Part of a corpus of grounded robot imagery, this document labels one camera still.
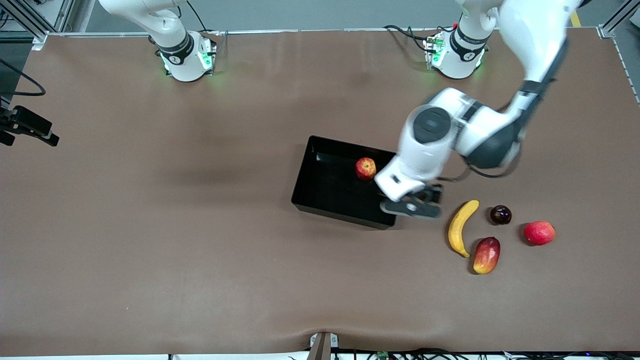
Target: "brown table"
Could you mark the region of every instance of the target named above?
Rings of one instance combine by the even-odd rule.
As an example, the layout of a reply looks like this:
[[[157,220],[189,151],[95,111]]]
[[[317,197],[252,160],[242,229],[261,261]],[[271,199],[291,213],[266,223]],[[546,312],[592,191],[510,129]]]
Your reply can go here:
[[[639,350],[640,110],[614,44],[569,34],[519,169],[447,185],[443,219],[388,231],[289,202],[307,138],[394,150],[447,86],[504,104],[522,70],[498,36],[459,81],[385,32],[230,36],[196,83],[165,77],[145,38],[50,37],[26,65],[47,95],[14,103],[60,145],[0,149],[0,354],[281,352],[317,331],[343,348]],[[486,276],[445,239],[469,199],[467,248],[502,242]],[[511,225],[487,222],[496,204]],[[533,220],[557,240],[528,247]]]

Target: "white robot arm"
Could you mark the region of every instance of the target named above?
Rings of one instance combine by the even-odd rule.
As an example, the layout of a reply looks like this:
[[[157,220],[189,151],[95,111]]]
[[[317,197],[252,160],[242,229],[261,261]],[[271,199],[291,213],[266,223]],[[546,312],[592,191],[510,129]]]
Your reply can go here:
[[[167,10],[186,0],[99,0],[112,15],[123,17],[148,31],[167,71],[179,81],[194,81],[213,70],[215,43],[196,31],[186,31]]]
[[[502,167],[514,159],[532,112],[564,60],[566,24],[581,3],[580,0],[457,2],[466,11],[463,10],[456,31],[446,36],[458,39],[461,34],[460,38],[467,39],[468,48],[460,53],[453,51],[455,56],[441,60],[451,60],[450,69],[460,70],[465,51],[480,54],[477,49],[483,51],[489,28],[495,25],[495,15],[490,14],[493,13],[499,17],[505,44],[523,65],[525,79],[504,113],[453,88],[441,91],[415,108],[404,124],[397,155],[375,177],[388,198],[381,203],[381,209],[387,213],[438,217],[440,208],[436,202],[441,189],[428,184],[440,175],[451,149],[460,153],[469,166],[482,169]],[[477,18],[471,17],[469,9],[474,9]],[[484,37],[484,42],[473,44],[474,37]],[[473,50],[470,45],[479,47]]]

